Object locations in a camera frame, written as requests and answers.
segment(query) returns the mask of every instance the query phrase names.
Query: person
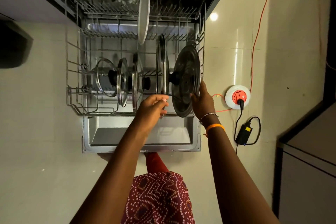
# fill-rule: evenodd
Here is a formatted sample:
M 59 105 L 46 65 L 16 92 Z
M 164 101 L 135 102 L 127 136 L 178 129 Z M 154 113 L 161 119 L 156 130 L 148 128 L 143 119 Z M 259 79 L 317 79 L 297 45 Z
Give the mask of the person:
M 195 223 L 186 184 L 169 172 L 157 153 L 148 153 L 148 174 L 134 177 L 140 149 L 167 111 L 168 96 L 142 101 L 106 168 L 71 223 Z M 191 95 L 195 116 L 207 128 L 209 154 L 223 223 L 279 223 L 237 157 L 201 81 Z

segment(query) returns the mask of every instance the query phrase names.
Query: extension cord reel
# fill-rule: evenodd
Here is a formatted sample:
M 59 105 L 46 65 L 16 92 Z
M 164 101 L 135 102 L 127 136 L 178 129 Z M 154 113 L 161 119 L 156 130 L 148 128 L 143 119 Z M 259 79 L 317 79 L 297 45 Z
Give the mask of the extension cord reel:
M 248 106 L 251 98 L 251 93 L 248 88 L 242 85 L 234 85 L 229 88 L 225 94 L 225 102 L 228 107 L 236 110 L 240 110 L 238 100 L 244 101 L 244 107 Z

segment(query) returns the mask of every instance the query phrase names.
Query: white plate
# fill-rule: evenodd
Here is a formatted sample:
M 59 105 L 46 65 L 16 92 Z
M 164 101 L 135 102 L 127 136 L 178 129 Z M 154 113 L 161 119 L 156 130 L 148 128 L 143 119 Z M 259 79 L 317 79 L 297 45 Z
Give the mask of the white plate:
M 149 22 L 149 0 L 140 0 L 138 16 L 138 41 L 144 44 L 148 31 Z

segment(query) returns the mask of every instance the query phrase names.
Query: orange thread bracelet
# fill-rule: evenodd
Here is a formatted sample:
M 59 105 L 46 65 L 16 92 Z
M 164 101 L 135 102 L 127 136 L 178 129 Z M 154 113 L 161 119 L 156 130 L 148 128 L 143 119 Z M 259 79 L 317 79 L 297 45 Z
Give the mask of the orange thread bracelet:
M 212 128 L 215 128 L 215 127 L 221 127 L 225 131 L 225 128 L 221 124 L 212 124 L 205 129 L 205 134 L 204 135 L 206 137 L 208 137 L 208 131 Z

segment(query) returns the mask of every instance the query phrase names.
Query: red pants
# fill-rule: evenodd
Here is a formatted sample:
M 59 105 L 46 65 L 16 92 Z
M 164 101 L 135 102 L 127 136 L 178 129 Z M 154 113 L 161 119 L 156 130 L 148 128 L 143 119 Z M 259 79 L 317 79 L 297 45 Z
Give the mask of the red pants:
M 163 163 L 162 159 L 156 152 L 145 153 L 147 172 L 159 173 L 159 172 L 169 172 L 166 165 Z

